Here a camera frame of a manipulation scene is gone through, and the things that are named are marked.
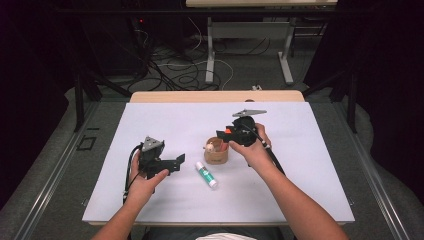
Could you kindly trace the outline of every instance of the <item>white table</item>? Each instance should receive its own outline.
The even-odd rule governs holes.
[[[187,0],[187,7],[216,8],[216,7],[298,7],[336,5],[337,0]],[[283,51],[278,52],[281,69],[286,84],[293,84],[287,56],[296,18],[289,22],[213,22],[208,17],[208,63],[206,71],[207,83],[213,82],[215,52],[214,38],[270,38],[284,39]]]
[[[167,100],[173,95],[175,103]],[[225,102],[225,95],[231,100]],[[125,108],[83,221],[104,224],[122,206],[129,154],[148,135],[165,140],[162,159],[175,159],[185,153],[186,160],[179,172],[172,173],[156,188],[138,215],[137,224],[286,224],[262,179],[233,150],[229,151],[229,160],[223,165],[205,163],[218,180],[218,189],[209,188],[195,169],[197,161],[204,162],[205,141],[215,136],[216,130],[230,125],[235,119],[232,114],[243,109],[268,111],[255,115],[254,119],[266,125],[273,151],[287,176],[337,222],[354,221],[312,110],[309,103],[301,101],[299,92],[150,92],[144,96],[147,100],[143,93],[133,96]],[[245,99],[264,99],[265,102],[240,102]]]

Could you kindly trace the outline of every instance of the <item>table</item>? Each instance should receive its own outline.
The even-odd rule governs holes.
[[[214,136],[216,130],[231,124],[232,113],[245,108],[268,111],[255,115],[254,119],[266,124],[274,153],[280,157],[287,176],[337,222],[353,222],[352,211],[312,110],[298,91],[134,93],[121,118],[83,221],[104,224],[122,206],[129,153],[149,135],[165,140],[162,159],[175,159],[185,153],[186,161],[181,165],[181,171],[172,173],[156,188],[136,224],[286,224],[262,179],[236,152],[229,151],[229,160],[225,164],[206,165],[220,184],[216,190],[210,189],[195,170],[195,162],[204,162],[204,142]],[[302,144],[297,148],[292,147],[300,142]]]
[[[336,5],[337,0],[187,0],[187,7],[217,8],[217,7],[299,7]],[[296,18],[288,22],[213,22],[208,17],[208,62],[206,66],[207,83],[213,82],[215,52],[213,51],[214,38],[270,38],[284,39],[283,51],[278,52],[281,69],[286,84],[293,84],[293,77],[287,62]]]

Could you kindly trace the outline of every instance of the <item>black fabric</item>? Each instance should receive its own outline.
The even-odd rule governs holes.
[[[350,6],[367,7],[361,1]],[[359,62],[357,102],[374,128],[371,156],[403,181],[424,202],[424,101],[422,93],[424,27],[420,1],[384,1],[383,21],[372,31],[374,42]],[[305,83],[315,86],[356,56],[366,19],[333,19],[312,61]]]
[[[43,37],[46,32],[39,29],[36,12],[27,15],[29,6],[15,6],[0,6],[0,207],[57,127],[68,106],[64,91],[72,86],[64,81],[60,56],[49,45],[51,39]]]

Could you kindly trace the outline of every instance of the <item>gray floor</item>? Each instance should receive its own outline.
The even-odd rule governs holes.
[[[221,45],[218,43],[216,48],[217,51],[225,49],[226,53],[230,50],[246,53],[260,42],[261,40],[232,40],[222,42]],[[318,43],[319,38],[315,37],[297,40],[295,57],[289,58],[295,79],[292,86],[284,83],[279,71],[276,56],[276,50],[280,46],[278,42],[271,42],[269,49],[261,55],[218,54],[216,58],[223,61],[216,64],[216,73],[221,79],[220,89],[229,80],[224,90],[249,90],[252,85],[257,84],[264,90],[304,90],[306,86],[302,83],[303,77]],[[261,52],[265,46],[261,45],[257,52]],[[201,52],[193,51],[191,54],[205,59]],[[158,64],[169,61],[172,64],[185,63],[172,59],[158,61]],[[198,66],[199,69],[205,68],[204,64]],[[181,74],[175,71],[179,68],[176,66],[172,67],[174,70],[165,66],[161,68],[171,78]],[[204,72],[201,72],[198,77],[201,86],[204,86],[203,75]],[[115,78],[113,81],[120,82],[125,87],[124,78]],[[143,91],[156,84],[155,80],[143,81],[134,84],[130,89]],[[100,103],[87,101],[86,111],[89,118],[83,129],[76,134],[73,133],[76,118],[74,96],[72,91],[68,92],[67,97],[71,103],[68,111],[15,194],[0,212],[1,239],[87,239],[99,229],[81,221],[84,203],[94,188],[123,107],[128,100],[108,88],[101,89],[104,98]],[[343,114],[345,103],[330,103],[327,97],[329,90],[319,91],[308,97],[307,101],[311,103],[343,188],[353,202],[352,211],[356,222],[345,225],[344,229],[351,239],[424,239],[424,232],[421,230],[421,226],[424,226],[423,206],[409,189],[375,163],[372,167],[378,170],[383,193],[387,194],[390,201],[377,201],[380,199],[381,189],[370,187],[373,179],[367,178],[367,170],[364,170],[364,165],[358,160],[361,153],[358,148],[352,146],[357,138],[360,147],[368,153],[373,136],[368,115],[359,107],[356,116],[358,134],[352,137],[340,116]],[[88,137],[96,139],[91,151],[83,150],[85,146],[81,142]],[[46,189],[46,183],[49,182],[55,184]],[[382,211],[387,203],[393,204],[391,209]],[[34,204],[39,207],[38,212],[33,209]],[[291,231],[288,228],[282,229],[287,239],[291,239]],[[141,237],[143,231],[143,228],[134,228],[134,236]]]

